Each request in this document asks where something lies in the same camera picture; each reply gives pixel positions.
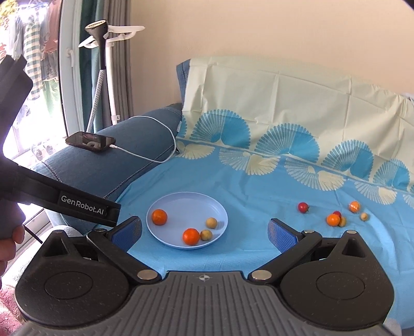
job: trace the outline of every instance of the light blue plate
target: light blue plate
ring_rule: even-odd
[[[167,213],[167,223],[155,225],[151,215],[156,209],[162,209]],[[215,229],[206,227],[209,217],[217,219]],[[198,194],[196,192],[176,192],[161,197],[155,201],[147,212],[147,227],[153,236],[165,245],[183,250],[199,249],[215,242],[227,228],[228,217],[224,207],[215,199]],[[208,241],[200,241],[197,245],[189,246],[183,242],[183,232],[188,228],[194,228],[198,232],[208,229],[213,233],[213,238]]]

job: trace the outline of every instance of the smartphone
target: smartphone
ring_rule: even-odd
[[[66,143],[89,151],[102,152],[107,150],[110,145],[115,144],[115,138],[93,133],[76,132],[66,139]]]

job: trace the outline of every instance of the wall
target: wall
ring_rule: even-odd
[[[135,114],[180,101],[175,66],[260,55],[343,70],[414,93],[414,11],[402,0],[131,0]]]

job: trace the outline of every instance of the metal screw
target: metal screw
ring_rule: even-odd
[[[158,273],[153,269],[143,269],[138,272],[137,276],[141,280],[154,280],[158,276]]]
[[[252,272],[252,278],[255,280],[267,280],[272,277],[272,273],[265,269],[258,269]]]

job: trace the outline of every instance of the hand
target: hand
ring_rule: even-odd
[[[16,256],[16,243],[21,244],[24,240],[24,226],[20,225],[13,231],[11,238],[0,240],[0,276],[6,272],[7,262]]]

